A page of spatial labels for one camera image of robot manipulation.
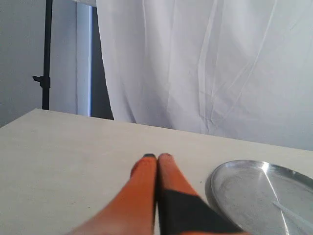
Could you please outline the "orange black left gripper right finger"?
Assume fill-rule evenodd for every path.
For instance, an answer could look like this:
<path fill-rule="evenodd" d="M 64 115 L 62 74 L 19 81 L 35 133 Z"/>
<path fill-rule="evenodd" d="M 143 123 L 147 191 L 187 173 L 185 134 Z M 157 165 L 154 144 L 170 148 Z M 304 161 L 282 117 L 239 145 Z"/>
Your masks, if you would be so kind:
<path fill-rule="evenodd" d="M 188 183 L 174 157 L 157 160 L 157 205 L 162 235 L 246 235 L 212 210 Z"/>

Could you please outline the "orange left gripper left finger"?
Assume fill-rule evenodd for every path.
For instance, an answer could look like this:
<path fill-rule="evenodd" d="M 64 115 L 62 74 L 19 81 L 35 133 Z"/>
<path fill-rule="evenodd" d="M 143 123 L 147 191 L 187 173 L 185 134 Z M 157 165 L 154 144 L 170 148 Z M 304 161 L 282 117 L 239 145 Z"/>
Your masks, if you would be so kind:
<path fill-rule="evenodd" d="M 145 154 L 121 191 L 70 235 L 152 235 L 155 224 L 157 158 Z"/>

